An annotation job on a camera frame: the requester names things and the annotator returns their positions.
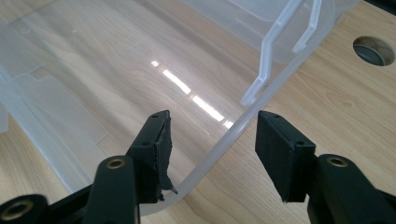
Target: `transparent plastic container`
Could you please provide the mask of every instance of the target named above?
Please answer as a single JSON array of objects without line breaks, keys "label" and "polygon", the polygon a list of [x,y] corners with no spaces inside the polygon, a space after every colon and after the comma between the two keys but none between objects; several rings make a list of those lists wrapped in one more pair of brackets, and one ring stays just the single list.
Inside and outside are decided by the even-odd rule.
[{"label": "transparent plastic container", "polygon": [[57,0],[0,19],[0,131],[21,125],[70,192],[170,110],[183,198],[358,1]]}]

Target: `screw hole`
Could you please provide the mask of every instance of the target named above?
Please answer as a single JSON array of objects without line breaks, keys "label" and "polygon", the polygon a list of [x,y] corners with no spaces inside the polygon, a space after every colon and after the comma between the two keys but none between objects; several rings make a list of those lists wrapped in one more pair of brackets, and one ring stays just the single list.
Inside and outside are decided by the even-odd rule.
[{"label": "screw hole", "polygon": [[327,162],[333,166],[347,167],[347,162],[337,157],[330,157],[327,159]]},{"label": "screw hole", "polygon": [[28,199],[15,202],[1,214],[1,220],[10,221],[17,219],[28,213],[32,208],[33,202]]},{"label": "screw hole", "polygon": [[125,164],[125,160],[122,159],[114,159],[109,161],[106,165],[108,169],[118,169]]},{"label": "screw hole", "polygon": [[353,42],[356,54],[365,62],[387,66],[395,61],[392,47],[385,41],[372,36],[361,36]]}]

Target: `wooden table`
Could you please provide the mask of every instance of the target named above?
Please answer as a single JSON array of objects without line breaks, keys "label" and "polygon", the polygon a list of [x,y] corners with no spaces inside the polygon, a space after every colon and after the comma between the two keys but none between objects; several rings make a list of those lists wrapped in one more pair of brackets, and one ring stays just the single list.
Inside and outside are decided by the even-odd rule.
[{"label": "wooden table", "polygon": [[[394,16],[361,2],[276,94],[265,110],[282,115],[317,144],[317,155],[354,161],[378,188],[396,195],[396,63],[379,67],[352,48],[362,35],[396,49]],[[143,223],[308,223],[306,203],[283,204],[254,152],[256,120],[200,184]],[[0,203],[26,193],[66,195],[23,131],[10,119],[0,135]]]}]

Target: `black mount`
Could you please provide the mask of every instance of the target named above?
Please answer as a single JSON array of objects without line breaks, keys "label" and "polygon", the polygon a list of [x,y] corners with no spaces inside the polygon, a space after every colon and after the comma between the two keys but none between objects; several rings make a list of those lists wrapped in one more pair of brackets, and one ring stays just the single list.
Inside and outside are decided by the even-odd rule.
[{"label": "black mount", "polygon": [[167,169],[172,151],[169,111],[151,115],[125,156],[102,161],[93,184],[48,205],[25,195],[0,206],[0,223],[140,223],[139,204],[163,201],[173,187]]},{"label": "black mount", "polygon": [[375,189],[359,168],[315,144],[277,114],[261,111],[256,152],[286,203],[309,195],[311,223],[396,223],[396,197]]}]

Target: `plastic handle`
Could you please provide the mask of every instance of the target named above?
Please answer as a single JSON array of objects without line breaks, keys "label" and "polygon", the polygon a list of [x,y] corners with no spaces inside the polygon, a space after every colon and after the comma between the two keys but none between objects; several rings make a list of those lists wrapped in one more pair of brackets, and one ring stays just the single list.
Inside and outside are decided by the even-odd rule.
[{"label": "plastic handle", "polygon": [[280,34],[285,30],[291,18],[296,14],[303,0],[290,0],[280,15],[276,18],[268,35],[262,40],[262,56],[260,58],[260,72],[256,80],[242,97],[241,104],[252,105],[256,101],[256,94],[268,81],[272,70],[273,45]]},{"label": "plastic handle", "polygon": [[301,50],[305,49],[306,43],[309,38],[314,34],[318,27],[318,20],[320,15],[322,0],[314,0],[311,10],[311,17],[309,18],[308,28],[305,30],[303,36],[301,36],[300,40],[293,48],[293,53],[298,53]]}]

